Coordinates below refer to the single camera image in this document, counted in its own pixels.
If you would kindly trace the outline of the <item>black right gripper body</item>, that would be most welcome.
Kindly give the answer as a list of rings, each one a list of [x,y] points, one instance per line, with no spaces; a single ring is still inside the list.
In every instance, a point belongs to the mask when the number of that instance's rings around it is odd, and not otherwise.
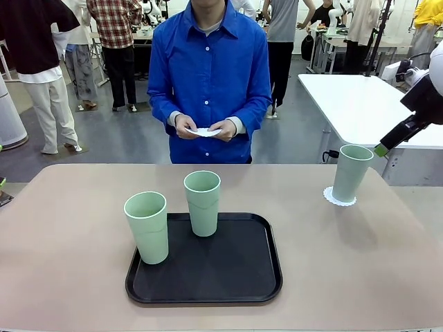
[[[413,113],[403,121],[406,125],[442,124],[442,94],[428,73],[410,88],[401,103]]]

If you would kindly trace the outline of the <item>person right hand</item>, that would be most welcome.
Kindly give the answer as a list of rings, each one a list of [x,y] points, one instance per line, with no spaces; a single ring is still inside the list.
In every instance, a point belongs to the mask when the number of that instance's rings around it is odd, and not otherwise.
[[[174,123],[177,136],[181,139],[193,140],[198,137],[197,126],[190,116],[180,113],[175,117]]]

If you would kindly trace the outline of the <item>person left hand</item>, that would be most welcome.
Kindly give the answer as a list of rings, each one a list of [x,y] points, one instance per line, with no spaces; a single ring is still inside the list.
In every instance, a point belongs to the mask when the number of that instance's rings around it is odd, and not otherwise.
[[[214,138],[222,140],[224,142],[229,142],[237,133],[237,128],[235,123],[229,119],[225,119],[215,124],[212,124],[209,128],[209,131],[219,130],[218,134],[214,136]]]

